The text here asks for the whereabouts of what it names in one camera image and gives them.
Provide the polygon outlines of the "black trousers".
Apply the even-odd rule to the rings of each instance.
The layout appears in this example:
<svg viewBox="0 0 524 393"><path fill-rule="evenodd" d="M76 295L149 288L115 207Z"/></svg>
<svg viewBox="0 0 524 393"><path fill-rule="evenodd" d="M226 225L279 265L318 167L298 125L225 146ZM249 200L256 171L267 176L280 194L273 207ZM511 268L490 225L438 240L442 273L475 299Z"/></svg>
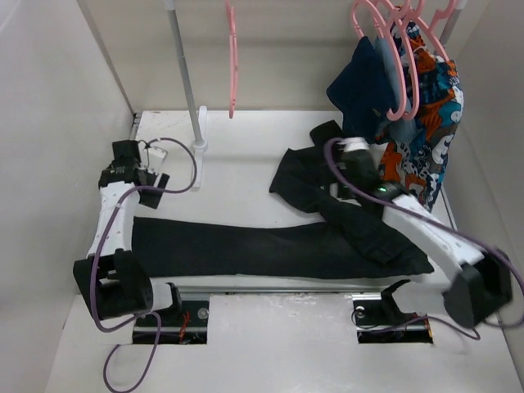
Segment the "black trousers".
<svg viewBox="0 0 524 393"><path fill-rule="evenodd" d="M310 132L313 146L283 155L269 191L322 221L243 228L136 218L133 252L154 277L250 275L322 280L433 273L427 256L376 215L331 196L323 146L343 135L333 120Z"/></svg>

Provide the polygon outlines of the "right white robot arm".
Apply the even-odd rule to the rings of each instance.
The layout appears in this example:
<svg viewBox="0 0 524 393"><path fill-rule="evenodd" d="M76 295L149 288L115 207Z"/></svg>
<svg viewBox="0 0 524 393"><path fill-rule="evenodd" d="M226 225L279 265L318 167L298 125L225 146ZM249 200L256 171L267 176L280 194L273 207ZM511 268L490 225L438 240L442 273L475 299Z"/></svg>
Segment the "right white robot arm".
<svg viewBox="0 0 524 393"><path fill-rule="evenodd" d="M325 147L323 155L362 210L415 245L445 275L444 283L431 285L423 296L424 311L473 329L513 302L515 270L508 257L443 224L401 183L382 179L366 144L345 147L341 165L332 148Z"/></svg>

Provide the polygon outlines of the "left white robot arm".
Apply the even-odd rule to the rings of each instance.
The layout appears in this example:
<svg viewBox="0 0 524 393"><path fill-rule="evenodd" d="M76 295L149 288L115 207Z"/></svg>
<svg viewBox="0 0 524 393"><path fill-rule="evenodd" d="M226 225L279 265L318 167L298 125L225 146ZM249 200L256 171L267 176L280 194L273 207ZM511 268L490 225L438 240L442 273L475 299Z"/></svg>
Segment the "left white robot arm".
<svg viewBox="0 0 524 393"><path fill-rule="evenodd" d="M77 260L73 275L79 291L98 320L154 311L172 325L183 315L178 288L171 282L154 283L132 251L134 216L140 205L155 209L168 174L160 168L167 151L132 140L112 143L113 160L101 172L97 231L87 256Z"/></svg>

